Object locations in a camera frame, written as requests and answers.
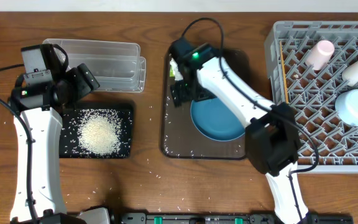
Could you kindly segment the dark blue plate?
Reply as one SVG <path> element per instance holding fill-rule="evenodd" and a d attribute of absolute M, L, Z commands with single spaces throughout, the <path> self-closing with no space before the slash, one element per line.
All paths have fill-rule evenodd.
<path fill-rule="evenodd" d="M 245 134 L 242 123 L 219 98 L 192 101 L 190 114 L 197 130 L 214 141 L 232 141 Z"/>

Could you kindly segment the pink cup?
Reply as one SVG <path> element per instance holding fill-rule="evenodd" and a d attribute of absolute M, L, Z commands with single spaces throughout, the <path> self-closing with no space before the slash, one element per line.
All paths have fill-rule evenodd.
<path fill-rule="evenodd" d="M 333 56 L 335 47 L 329 40 L 320 40 L 310 51 L 306 58 L 306 65 L 312 66 L 313 70 L 321 70 Z"/>

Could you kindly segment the light blue bowl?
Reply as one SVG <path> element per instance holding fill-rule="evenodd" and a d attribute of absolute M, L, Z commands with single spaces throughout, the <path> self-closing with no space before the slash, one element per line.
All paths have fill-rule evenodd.
<path fill-rule="evenodd" d="M 340 94 L 336 98 L 335 110 L 343 122 L 358 126 L 358 89 Z"/>

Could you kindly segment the white napkin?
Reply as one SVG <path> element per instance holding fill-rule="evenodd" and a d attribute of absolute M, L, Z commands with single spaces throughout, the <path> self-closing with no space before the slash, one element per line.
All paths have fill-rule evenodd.
<path fill-rule="evenodd" d="M 170 61 L 170 68 L 172 70 L 177 68 L 177 63 L 176 63 L 176 61 L 174 61 L 174 59 L 171 59 L 171 61 Z"/>

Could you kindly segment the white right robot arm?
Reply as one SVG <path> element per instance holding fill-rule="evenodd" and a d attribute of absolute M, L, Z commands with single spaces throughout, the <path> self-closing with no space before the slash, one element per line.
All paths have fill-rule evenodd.
<path fill-rule="evenodd" d="M 182 76 L 171 87 L 174 105 L 218 98 L 245 129 L 246 156 L 266 176 L 276 216 L 283 223 L 304 223 L 308 208 L 296 176 L 301 129 L 292 109 L 258 94 L 210 44 L 195 47 L 178 39 L 168 51 Z"/>

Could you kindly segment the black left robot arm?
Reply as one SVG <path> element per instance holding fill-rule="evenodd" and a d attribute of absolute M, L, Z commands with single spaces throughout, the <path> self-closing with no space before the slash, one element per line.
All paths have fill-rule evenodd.
<path fill-rule="evenodd" d="M 18 142 L 17 187 L 10 220 L 42 222 L 67 213 L 60 187 L 59 109 L 72 105 L 99 83 L 85 64 L 71 69 L 34 68 L 11 91 Z"/>

